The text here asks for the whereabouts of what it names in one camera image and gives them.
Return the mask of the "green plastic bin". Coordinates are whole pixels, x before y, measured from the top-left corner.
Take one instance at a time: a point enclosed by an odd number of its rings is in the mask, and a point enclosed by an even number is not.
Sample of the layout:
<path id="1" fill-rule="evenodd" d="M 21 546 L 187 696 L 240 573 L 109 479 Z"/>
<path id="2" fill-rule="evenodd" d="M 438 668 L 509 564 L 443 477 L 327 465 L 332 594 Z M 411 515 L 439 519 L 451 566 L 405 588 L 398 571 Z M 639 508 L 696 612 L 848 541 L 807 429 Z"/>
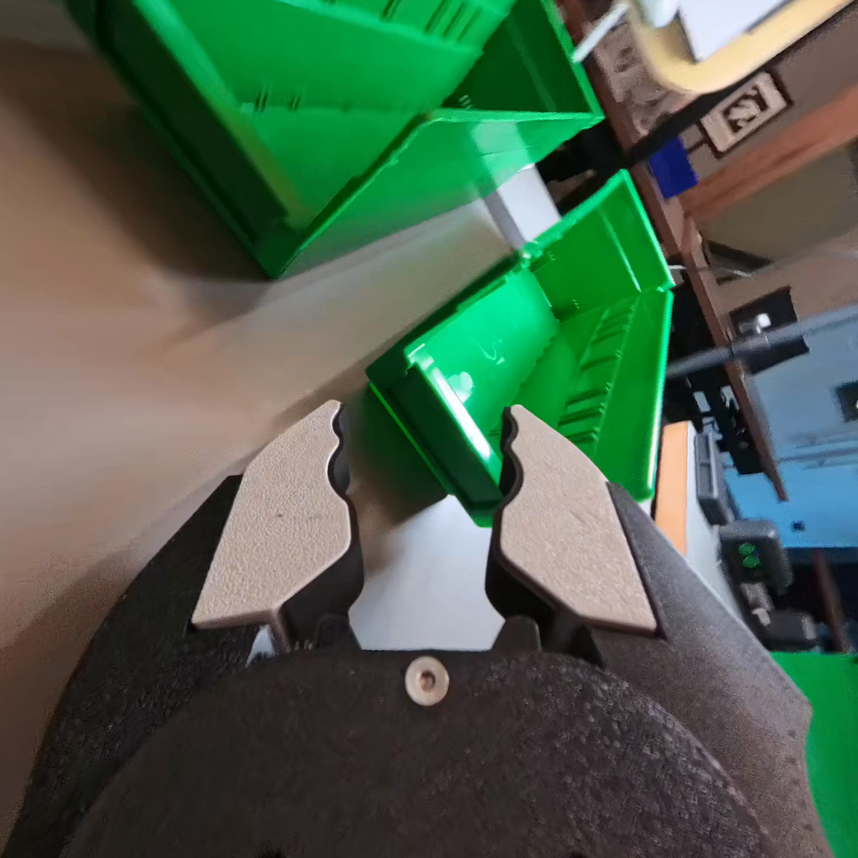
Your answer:
<path id="1" fill-rule="evenodd" d="M 603 119 L 555 2 L 64 5 L 271 279 L 486 198 Z"/>
<path id="2" fill-rule="evenodd" d="M 370 389 L 481 527 L 522 405 L 633 499 L 655 495 L 673 280 L 626 171 L 413 327 Z"/>

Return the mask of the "stack of green bins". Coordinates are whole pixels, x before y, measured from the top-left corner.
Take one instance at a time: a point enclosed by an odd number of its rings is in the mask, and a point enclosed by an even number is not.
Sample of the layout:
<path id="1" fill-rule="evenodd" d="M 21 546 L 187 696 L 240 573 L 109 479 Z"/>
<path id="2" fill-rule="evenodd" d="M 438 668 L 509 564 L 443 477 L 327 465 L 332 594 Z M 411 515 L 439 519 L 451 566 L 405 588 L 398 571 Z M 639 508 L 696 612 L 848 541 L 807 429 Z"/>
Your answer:
<path id="1" fill-rule="evenodd" d="M 806 758 L 812 799 L 835 857 L 857 855 L 857 657 L 774 652 L 812 707 Z"/>

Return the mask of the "wood-edged grey table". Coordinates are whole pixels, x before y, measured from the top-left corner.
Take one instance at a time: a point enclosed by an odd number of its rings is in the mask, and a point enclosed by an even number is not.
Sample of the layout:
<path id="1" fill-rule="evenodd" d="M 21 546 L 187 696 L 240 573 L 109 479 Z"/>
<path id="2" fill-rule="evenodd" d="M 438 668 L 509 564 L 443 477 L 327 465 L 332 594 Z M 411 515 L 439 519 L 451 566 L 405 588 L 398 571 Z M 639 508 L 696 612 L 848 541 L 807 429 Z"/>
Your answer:
<path id="1" fill-rule="evenodd" d="M 739 616 L 739 606 L 721 562 L 719 532 L 709 523 L 698 501 L 696 435 L 691 422 L 663 427 L 652 514 L 656 525 L 698 577 L 734 616 Z"/>

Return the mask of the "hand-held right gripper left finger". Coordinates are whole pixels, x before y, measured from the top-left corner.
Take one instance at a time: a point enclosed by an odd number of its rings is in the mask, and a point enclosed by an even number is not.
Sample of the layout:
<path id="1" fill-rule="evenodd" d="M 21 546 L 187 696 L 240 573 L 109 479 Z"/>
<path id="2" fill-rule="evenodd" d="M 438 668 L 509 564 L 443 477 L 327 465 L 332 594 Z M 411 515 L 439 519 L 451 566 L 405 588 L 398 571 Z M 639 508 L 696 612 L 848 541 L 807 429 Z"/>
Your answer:
<path id="1" fill-rule="evenodd" d="M 269 442 L 241 478 L 191 616 L 200 630 L 315 631 L 364 586 L 349 498 L 346 410 L 329 400 Z"/>

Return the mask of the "instruction sheet on clipboard stand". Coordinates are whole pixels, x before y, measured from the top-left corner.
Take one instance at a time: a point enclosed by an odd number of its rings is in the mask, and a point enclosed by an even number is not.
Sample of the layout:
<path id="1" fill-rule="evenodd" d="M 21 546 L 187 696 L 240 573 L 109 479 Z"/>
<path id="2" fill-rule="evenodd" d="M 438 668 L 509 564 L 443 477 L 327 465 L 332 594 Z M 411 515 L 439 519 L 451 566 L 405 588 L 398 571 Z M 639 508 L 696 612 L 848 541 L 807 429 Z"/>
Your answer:
<path id="1" fill-rule="evenodd" d="M 679 2 L 632 2 L 627 22 L 644 64 L 663 87 L 682 94 L 702 94 L 724 90 L 752 76 L 850 2 L 790 1 L 702 62 L 692 57 L 678 5 Z"/>

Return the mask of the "grey metal bar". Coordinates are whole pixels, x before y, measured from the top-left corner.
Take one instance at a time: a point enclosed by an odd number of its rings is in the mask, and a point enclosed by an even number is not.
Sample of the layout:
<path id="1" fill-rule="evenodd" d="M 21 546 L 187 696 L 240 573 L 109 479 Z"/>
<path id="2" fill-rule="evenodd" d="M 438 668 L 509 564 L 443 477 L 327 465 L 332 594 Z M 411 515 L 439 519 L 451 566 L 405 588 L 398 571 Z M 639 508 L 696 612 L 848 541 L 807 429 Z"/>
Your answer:
<path id="1" fill-rule="evenodd" d="M 778 349 L 822 330 L 850 324 L 856 319 L 857 306 L 848 306 L 841 310 L 810 316 L 780 328 L 770 328 L 758 334 L 740 337 L 725 347 L 694 353 L 669 363 L 664 378 L 666 381 L 672 381 L 695 372 L 724 366 L 759 353 Z"/>

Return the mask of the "grey battery charger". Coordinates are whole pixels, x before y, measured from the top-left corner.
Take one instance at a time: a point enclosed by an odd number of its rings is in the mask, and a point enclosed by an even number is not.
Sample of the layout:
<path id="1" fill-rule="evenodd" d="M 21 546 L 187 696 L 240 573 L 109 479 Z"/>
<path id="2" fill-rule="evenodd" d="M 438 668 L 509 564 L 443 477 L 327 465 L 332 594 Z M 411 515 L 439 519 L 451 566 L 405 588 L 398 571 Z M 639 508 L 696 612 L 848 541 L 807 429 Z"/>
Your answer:
<path id="1" fill-rule="evenodd" d="M 718 528 L 721 557 L 734 588 L 762 584 L 784 594 L 795 576 L 778 527 L 768 519 L 735 520 Z"/>

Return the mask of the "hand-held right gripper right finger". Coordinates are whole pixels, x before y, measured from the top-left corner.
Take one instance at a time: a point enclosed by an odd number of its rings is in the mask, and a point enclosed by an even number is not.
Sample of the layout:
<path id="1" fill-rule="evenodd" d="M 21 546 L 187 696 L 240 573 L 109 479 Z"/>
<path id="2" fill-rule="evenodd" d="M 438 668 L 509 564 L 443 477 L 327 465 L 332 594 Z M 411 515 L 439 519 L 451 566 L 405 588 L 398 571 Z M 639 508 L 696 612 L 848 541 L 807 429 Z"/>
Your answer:
<path id="1" fill-rule="evenodd" d="M 602 471 L 522 405 L 505 411 L 501 446 L 494 569 L 553 614 L 655 635 L 656 611 Z"/>

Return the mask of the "fiducial marker sign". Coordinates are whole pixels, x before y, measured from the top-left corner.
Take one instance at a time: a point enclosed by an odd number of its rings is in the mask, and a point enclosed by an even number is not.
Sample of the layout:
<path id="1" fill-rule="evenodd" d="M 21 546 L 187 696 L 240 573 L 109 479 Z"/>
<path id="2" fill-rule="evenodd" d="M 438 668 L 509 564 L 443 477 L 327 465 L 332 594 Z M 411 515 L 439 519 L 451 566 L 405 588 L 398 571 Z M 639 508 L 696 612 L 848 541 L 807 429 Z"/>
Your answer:
<path id="1" fill-rule="evenodd" d="M 778 75 L 760 70 L 705 113 L 698 126 L 713 156 L 721 159 L 792 105 Z"/>

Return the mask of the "blue storage bin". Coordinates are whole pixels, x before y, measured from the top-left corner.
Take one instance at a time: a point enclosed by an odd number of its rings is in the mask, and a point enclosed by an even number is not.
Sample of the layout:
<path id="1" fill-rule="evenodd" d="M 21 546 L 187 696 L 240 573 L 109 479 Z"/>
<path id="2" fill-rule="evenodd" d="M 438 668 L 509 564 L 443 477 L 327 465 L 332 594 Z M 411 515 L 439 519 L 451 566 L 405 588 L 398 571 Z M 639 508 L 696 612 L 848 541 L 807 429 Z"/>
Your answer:
<path id="1" fill-rule="evenodd" d="M 698 175 L 679 136 L 650 156 L 647 165 L 665 200 L 679 197 L 698 184 Z"/>

